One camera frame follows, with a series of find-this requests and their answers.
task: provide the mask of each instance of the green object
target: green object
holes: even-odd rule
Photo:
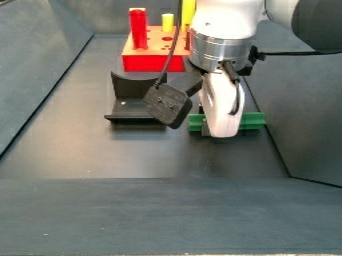
[[[205,114],[189,115],[189,131],[190,132],[202,131],[205,118],[206,118]],[[266,124],[265,113],[261,113],[261,112],[244,113],[240,130],[260,130],[265,124]]]

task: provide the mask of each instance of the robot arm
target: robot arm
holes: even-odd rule
[[[213,137],[238,133],[245,92],[233,69],[240,71],[246,66],[252,40],[264,19],[268,19],[264,0],[197,2],[190,61],[209,72],[199,97]]]
[[[342,50],[341,9],[341,0],[197,1],[190,60],[209,72],[199,95],[211,136],[238,132],[245,93],[221,65],[229,62],[236,71],[244,69],[260,22],[272,19],[317,51],[336,53]],[[232,113],[238,100],[240,110]]]

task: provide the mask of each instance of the black cable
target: black cable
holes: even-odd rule
[[[342,52],[333,52],[333,53],[321,53],[317,51],[312,52],[261,52],[260,54],[265,56],[316,56],[316,55],[333,55],[340,54]]]
[[[171,45],[171,48],[170,48],[170,53],[169,53],[169,56],[167,56],[166,64],[165,64],[163,70],[161,72],[159,78],[158,78],[158,80],[154,84],[154,87],[157,89],[159,89],[159,85],[162,84],[162,80],[163,80],[163,77],[166,75],[167,68],[169,68],[169,65],[170,65],[170,62],[171,62],[171,58],[174,56],[175,48],[177,48],[179,30],[181,30],[181,26],[182,26],[182,7],[183,7],[183,0],[179,0],[179,2],[178,2],[177,31],[175,31],[175,35],[174,35],[174,41],[173,41],[173,45]]]

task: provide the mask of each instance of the gray wall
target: gray wall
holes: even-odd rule
[[[97,34],[127,34],[129,9],[147,8],[149,25],[161,25],[162,14],[177,14],[177,0],[61,0]]]
[[[310,50],[274,23],[258,29],[262,50]],[[248,78],[294,177],[342,186],[342,56],[268,57]]]
[[[0,154],[91,36],[57,0],[0,6]]]

